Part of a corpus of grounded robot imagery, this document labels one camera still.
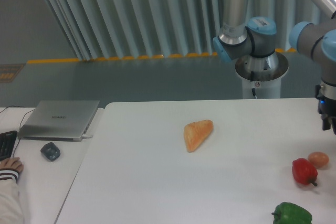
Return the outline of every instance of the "black keyboard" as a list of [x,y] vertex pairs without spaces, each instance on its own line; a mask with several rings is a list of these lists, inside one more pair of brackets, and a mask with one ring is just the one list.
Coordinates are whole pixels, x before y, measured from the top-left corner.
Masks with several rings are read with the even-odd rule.
[[11,157],[17,131],[0,133],[0,161]]

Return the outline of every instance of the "laptop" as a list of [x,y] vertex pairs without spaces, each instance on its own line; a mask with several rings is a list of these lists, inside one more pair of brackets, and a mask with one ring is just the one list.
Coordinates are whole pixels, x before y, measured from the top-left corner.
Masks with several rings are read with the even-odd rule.
[[17,134],[28,140],[81,141],[99,101],[40,101]]

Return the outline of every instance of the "laptop logo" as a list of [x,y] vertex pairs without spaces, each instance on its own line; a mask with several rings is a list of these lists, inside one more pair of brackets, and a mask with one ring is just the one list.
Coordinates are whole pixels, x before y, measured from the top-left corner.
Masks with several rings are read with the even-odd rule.
[[53,115],[51,118],[53,118],[53,119],[65,119],[67,117],[65,115]]

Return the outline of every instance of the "red bell pepper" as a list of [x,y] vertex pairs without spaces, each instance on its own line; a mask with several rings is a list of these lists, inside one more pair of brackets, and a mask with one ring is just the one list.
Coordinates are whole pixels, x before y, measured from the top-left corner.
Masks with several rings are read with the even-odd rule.
[[317,179],[317,170],[305,158],[299,158],[293,161],[292,172],[297,183],[303,185],[312,183],[314,186],[317,186],[317,183],[315,182]]

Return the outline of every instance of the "toy bread slice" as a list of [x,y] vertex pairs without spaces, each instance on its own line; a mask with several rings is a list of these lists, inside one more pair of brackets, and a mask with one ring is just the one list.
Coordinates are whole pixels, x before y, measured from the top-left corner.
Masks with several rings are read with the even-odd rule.
[[213,122],[203,120],[184,127],[184,141],[188,152],[195,151],[214,129]]

